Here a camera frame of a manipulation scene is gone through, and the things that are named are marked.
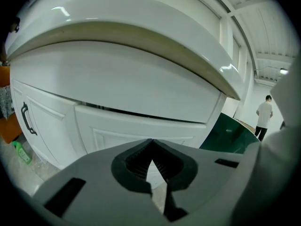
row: cabinet handle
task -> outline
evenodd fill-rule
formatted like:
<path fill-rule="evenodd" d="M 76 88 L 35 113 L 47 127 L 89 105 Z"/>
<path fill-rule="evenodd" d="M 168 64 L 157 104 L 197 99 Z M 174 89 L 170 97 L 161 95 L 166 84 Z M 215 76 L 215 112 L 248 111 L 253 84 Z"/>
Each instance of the cabinet handle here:
<path fill-rule="evenodd" d="M 25 125 L 26 125 L 26 127 L 27 127 L 27 129 L 29 130 L 30 133 L 38 135 L 38 134 L 34 131 L 34 129 L 31 128 L 31 127 L 29 127 L 29 125 L 28 125 L 28 122 L 27 122 L 27 119 L 26 119 L 26 116 L 25 116 L 25 112 L 28 111 L 28 107 L 27 107 L 27 104 L 25 104 L 25 102 L 23 102 L 23 103 L 24 103 L 24 104 L 23 104 L 23 106 L 22 106 L 22 108 L 21 108 L 21 113 L 22 113 L 22 116 L 23 116 L 24 123 L 25 123 Z"/>

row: green bottle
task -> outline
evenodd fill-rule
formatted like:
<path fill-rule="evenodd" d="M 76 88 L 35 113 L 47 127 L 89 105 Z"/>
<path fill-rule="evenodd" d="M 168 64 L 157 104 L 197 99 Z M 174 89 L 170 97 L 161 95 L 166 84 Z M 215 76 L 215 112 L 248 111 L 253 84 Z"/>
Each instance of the green bottle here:
<path fill-rule="evenodd" d="M 18 156 L 21 157 L 26 164 L 29 164 L 32 161 L 32 158 L 25 151 L 22 144 L 17 141 L 13 141 L 12 144 L 15 146 Z"/>

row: white cabinet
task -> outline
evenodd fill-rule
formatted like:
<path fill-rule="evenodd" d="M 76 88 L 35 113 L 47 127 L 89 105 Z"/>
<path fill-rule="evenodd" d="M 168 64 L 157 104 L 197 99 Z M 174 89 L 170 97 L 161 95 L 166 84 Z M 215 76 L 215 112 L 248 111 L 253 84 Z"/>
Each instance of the white cabinet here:
<path fill-rule="evenodd" d="M 64 168 L 86 154 L 75 120 L 74 107 L 77 102 L 16 80 L 12 80 L 12 84 L 18 121 L 39 156 L 59 168 Z"/>
<path fill-rule="evenodd" d="M 104 42 L 74 41 L 34 49 L 12 62 L 11 76 L 70 99 L 199 123 L 210 120 L 220 96 L 217 88 L 171 61 Z"/>
<path fill-rule="evenodd" d="M 147 138 L 190 146 L 206 128 L 201 123 L 159 120 L 85 105 L 76 106 L 75 113 L 88 153 Z"/>

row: ceiling beam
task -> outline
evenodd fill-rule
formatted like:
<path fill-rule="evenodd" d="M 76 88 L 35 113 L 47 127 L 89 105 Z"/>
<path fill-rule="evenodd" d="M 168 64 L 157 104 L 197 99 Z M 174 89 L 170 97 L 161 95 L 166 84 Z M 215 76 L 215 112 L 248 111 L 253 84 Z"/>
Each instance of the ceiling beam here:
<path fill-rule="evenodd" d="M 228 0 L 221 0 L 221 1 L 224 3 L 224 5 L 231 12 L 233 12 L 235 10 L 235 8 L 232 6 L 232 4 Z M 247 29 L 246 24 L 244 23 L 244 21 L 239 16 L 236 17 L 236 20 L 239 23 L 239 25 L 240 25 L 241 29 L 243 30 L 243 32 L 245 33 L 247 42 L 249 43 L 249 46 L 250 46 L 250 50 L 251 50 L 250 53 L 251 53 L 251 56 L 253 57 L 253 62 L 254 62 L 255 69 L 258 69 L 259 67 L 258 67 L 257 58 L 256 58 L 255 46 L 254 46 L 252 37 L 249 33 L 249 30 Z"/>
<path fill-rule="evenodd" d="M 270 87 L 274 87 L 276 85 L 275 81 L 273 81 L 273 80 L 255 78 L 255 81 L 259 84 L 267 85 Z"/>
<path fill-rule="evenodd" d="M 269 4 L 276 5 L 277 2 L 275 0 L 249 0 L 233 6 L 234 10 L 229 12 L 228 15 L 235 16 L 243 12 L 246 12 L 247 10 L 259 8 Z"/>
<path fill-rule="evenodd" d="M 265 61 L 276 61 L 276 62 L 282 62 L 286 64 L 291 64 L 294 61 L 294 57 L 288 57 L 283 55 L 273 55 L 273 54 L 256 54 L 257 60 L 265 60 Z"/>

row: white shirt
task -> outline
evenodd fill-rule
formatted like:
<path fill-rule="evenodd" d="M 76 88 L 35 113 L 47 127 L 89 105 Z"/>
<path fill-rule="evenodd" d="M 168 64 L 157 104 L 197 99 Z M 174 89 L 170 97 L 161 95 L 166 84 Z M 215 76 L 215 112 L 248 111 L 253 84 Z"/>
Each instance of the white shirt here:
<path fill-rule="evenodd" d="M 257 110 L 259 111 L 257 126 L 268 128 L 271 112 L 273 112 L 271 103 L 267 101 L 263 102 L 262 104 L 260 104 Z"/>

